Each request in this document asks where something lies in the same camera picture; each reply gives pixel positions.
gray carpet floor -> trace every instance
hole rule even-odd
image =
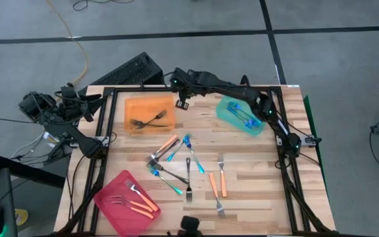
[[[257,0],[135,0],[129,4],[89,3],[74,11],[73,0],[53,0],[74,36],[109,36],[214,30],[265,30]],[[275,30],[379,26],[379,1],[266,0]],[[67,32],[45,1],[0,0],[0,40],[59,38]],[[368,144],[379,121],[379,31],[276,34],[287,84],[309,95],[328,196],[337,229],[379,236],[379,165]],[[265,34],[82,42],[89,70],[79,89],[146,51],[169,72],[208,70],[221,79],[278,84]],[[53,93],[84,67],[74,43],[0,43],[0,118],[27,120],[18,110],[30,91]],[[0,155],[11,156],[43,132],[33,124],[0,121]],[[379,136],[373,138],[379,158]],[[43,144],[36,153],[49,148]],[[44,169],[65,175],[65,160]],[[14,191],[16,207],[30,211],[20,236],[53,228],[61,190],[28,182]]]

plastic tray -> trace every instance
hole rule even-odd
[[[128,98],[125,100],[124,129],[131,134],[172,130],[175,127],[174,109],[174,100],[171,95]],[[162,110],[166,110],[166,115],[155,119],[151,124],[167,125],[166,127],[145,126],[137,129],[136,125],[130,123],[131,119],[148,122]]]
[[[232,97],[224,96],[220,103],[216,107],[216,115],[218,118],[225,120],[226,122],[229,122],[230,124],[234,125],[235,127],[239,128],[240,130],[243,130],[244,132],[247,132],[248,134],[252,136],[257,136],[264,130],[265,122],[260,122],[260,125],[255,128],[248,128],[244,125],[242,120],[240,120],[236,115],[231,113],[229,110],[227,110],[229,102],[236,102],[238,105],[240,105],[241,110],[245,111],[248,115],[251,115],[255,118],[255,115],[251,112],[251,108],[249,108],[249,105],[239,99],[235,99]]]
[[[130,201],[136,201],[147,205],[136,192],[132,191],[125,185],[124,181],[126,179],[129,179],[133,184],[135,184],[136,189],[141,192],[141,194],[156,204],[128,171],[122,171],[116,178],[106,185],[106,187],[100,190],[95,195],[94,202],[121,237],[139,236],[153,221],[156,220],[156,218],[161,214],[161,210],[159,208],[156,212],[151,213],[154,217],[152,220],[142,214],[132,211],[124,205],[111,203],[113,200],[111,196],[121,195]]]

orange handle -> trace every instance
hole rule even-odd
[[[148,211],[150,211],[150,212],[153,212],[152,208],[150,208],[150,207],[148,207],[148,206],[146,206],[146,205],[143,205],[143,204],[140,204],[140,203],[138,203],[138,202],[134,202],[134,201],[130,201],[130,203],[131,203],[131,204],[134,204],[134,205],[136,205],[136,206],[138,206],[138,207],[144,208],[144,209],[146,209],[146,210],[148,210]]]
[[[228,192],[226,191],[226,183],[224,182],[224,173],[222,172],[221,173],[221,177],[222,177],[222,180],[221,180],[221,183],[222,183],[222,196],[225,198],[228,196]]]
[[[215,176],[213,173],[210,173],[209,177],[210,177],[211,186],[213,187],[213,192],[215,193],[216,198],[218,198]]]
[[[172,142],[174,142],[176,139],[178,138],[178,136],[176,134],[174,134],[171,138],[169,138],[169,140],[167,140],[160,148],[159,148],[159,151],[163,150],[165,147],[167,147],[169,144],[171,144]]]
[[[138,212],[140,214],[143,214],[145,215],[146,217],[149,217],[150,219],[153,219],[154,217],[150,214],[150,213],[146,213],[145,211],[142,211],[142,210],[139,210],[137,208],[133,208],[131,207],[131,210],[135,211],[135,212]]]
[[[152,203],[148,198],[146,198],[143,194],[139,193],[138,195],[144,200],[144,202],[148,204],[149,207],[152,208],[152,210],[154,211],[159,210],[159,208],[154,203]]]

wooden table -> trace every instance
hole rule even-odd
[[[88,94],[102,93],[103,88],[103,86],[89,86]],[[282,86],[282,92],[289,122],[310,134],[301,90],[298,87]],[[105,184],[121,171],[129,170],[162,209],[159,219],[143,234],[164,235],[167,230],[176,234],[184,215],[200,219],[199,230],[203,234],[291,234],[281,174],[274,167],[278,156],[271,128],[267,125],[263,133],[257,137],[251,137],[239,131],[216,117],[215,107],[222,96],[210,94],[206,97],[198,95],[189,99],[188,111],[176,109],[176,127],[171,132],[131,136],[123,130],[124,100],[126,98],[164,94],[170,95],[171,93],[120,92],[118,94],[113,126],[113,132],[118,134],[118,138],[111,144],[107,161]],[[109,100],[102,134],[106,134],[109,105],[111,104]],[[80,131],[87,136],[94,136],[98,117],[99,112],[95,114],[93,122],[82,120],[79,125]],[[162,180],[149,174],[144,162],[144,159],[156,151],[173,133],[182,138],[187,132],[192,133],[191,142],[194,150],[206,170],[205,174],[199,174],[195,163],[191,164],[192,203],[186,202],[185,194],[176,195]],[[302,147],[301,152],[317,159],[315,148]],[[219,155],[224,157],[228,189],[228,197],[220,199],[225,209],[225,219],[220,219],[217,215],[216,200],[208,175],[210,172],[215,174],[216,183],[220,189],[220,173],[217,163]],[[72,153],[68,168],[70,180],[81,156],[82,153],[79,149]],[[183,147],[171,162],[162,162],[162,164],[166,169],[186,177],[186,157],[191,157],[191,154],[188,149]],[[328,228],[334,229],[320,167],[302,156],[297,160],[306,202]],[[77,171],[73,198],[75,208],[82,202],[88,167],[89,159],[84,159]],[[186,190],[185,184],[170,175],[164,174],[164,177],[181,190]],[[297,224],[302,230],[299,206],[295,200],[293,202]],[[67,222],[69,203],[68,188],[65,185],[55,230],[59,230]],[[88,208],[85,230],[89,230],[92,211],[93,203]],[[116,234],[102,213],[99,213],[96,234]]]

teal tray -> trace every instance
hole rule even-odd
[[[248,115],[251,115],[253,118],[255,118],[255,115],[253,115],[253,113],[251,112],[251,108],[249,108],[249,105],[246,102],[239,99],[234,99],[228,96],[224,96],[216,107],[216,115],[218,118],[225,120],[226,122],[229,122],[230,124],[234,125],[235,127],[239,128],[240,130],[244,132],[247,132],[248,134],[252,136],[257,136],[264,130],[265,122],[261,122],[258,119],[257,119],[257,122],[259,123],[258,126],[253,127],[253,128],[246,127],[246,125],[241,119],[239,119],[235,114],[233,114],[227,109],[229,102],[237,103],[240,106],[240,110],[244,111]],[[243,113],[239,112],[239,114],[246,117],[246,115]]]

